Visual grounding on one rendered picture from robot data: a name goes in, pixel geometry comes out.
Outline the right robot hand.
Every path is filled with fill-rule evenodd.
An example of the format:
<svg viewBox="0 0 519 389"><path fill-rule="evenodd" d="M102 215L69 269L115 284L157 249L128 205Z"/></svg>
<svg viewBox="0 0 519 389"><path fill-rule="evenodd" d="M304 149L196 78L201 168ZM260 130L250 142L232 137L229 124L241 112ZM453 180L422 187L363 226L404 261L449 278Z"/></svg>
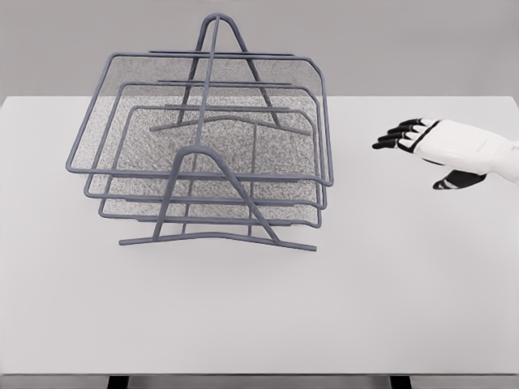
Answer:
<svg viewBox="0 0 519 389"><path fill-rule="evenodd" d="M451 120L413 118L377 139L375 150L394 148L426 162L451 169L433 184L434 190L460 190L497 173L498 159L511 150L511 141L476 126Z"/></svg>

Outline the large grey mesh file tray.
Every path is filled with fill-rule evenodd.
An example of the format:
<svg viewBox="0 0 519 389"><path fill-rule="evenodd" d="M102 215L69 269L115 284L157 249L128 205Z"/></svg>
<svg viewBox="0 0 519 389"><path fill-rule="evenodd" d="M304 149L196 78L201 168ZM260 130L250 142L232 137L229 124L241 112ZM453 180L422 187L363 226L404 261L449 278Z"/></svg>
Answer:
<svg viewBox="0 0 519 389"><path fill-rule="evenodd" d="M209 52L115 53L109 57L91 99L79 132L66 160L71 173L90 176L88 169L77 169L73 163L84 137L85 127L98 97L116 93L126 83L175 83L187 87L204 86ZM328 105L324 77L310 58L296 55L217 52L214 58L209 86L215 83L250 84L263 86L270 83L298 85L324 98L328 133L325 143L330 155L333 184L332 155L328 122Z"/></svg>

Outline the medium grey mesh file tray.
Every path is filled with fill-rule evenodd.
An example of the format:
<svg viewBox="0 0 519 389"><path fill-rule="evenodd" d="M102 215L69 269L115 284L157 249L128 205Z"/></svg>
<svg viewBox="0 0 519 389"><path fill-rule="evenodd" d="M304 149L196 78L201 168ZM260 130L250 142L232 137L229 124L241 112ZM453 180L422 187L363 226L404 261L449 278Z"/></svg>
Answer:
<svg viewBox="0 0 519 389"><path fill-rule="evenodd" d="M98 97L73 165L91 195L159 202L176 154L200 144L257 206L323 208L327 133L324 98L298 85L126 83Z"/></svg>

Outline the small grey mesh file tray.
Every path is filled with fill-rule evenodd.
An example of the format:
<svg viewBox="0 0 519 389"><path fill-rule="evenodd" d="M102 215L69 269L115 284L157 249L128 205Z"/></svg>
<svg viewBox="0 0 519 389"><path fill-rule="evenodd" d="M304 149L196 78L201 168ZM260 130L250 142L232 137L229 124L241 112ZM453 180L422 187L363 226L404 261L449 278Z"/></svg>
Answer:
<svg viewBox="0 0 519 389"><path fill-rule="evenodd" d="M199 112L173 106L139 106L114 123L100 165L129 177L96 178L90 192L102 197L110 218L154 221L173 159L195 143ZM299 109L214 108L205 112L201 144L221 155L270 224L320 224L326 206L327 162L315 117ZM187 156L166 221L245 224L252 214L206 156Z"/></svg>

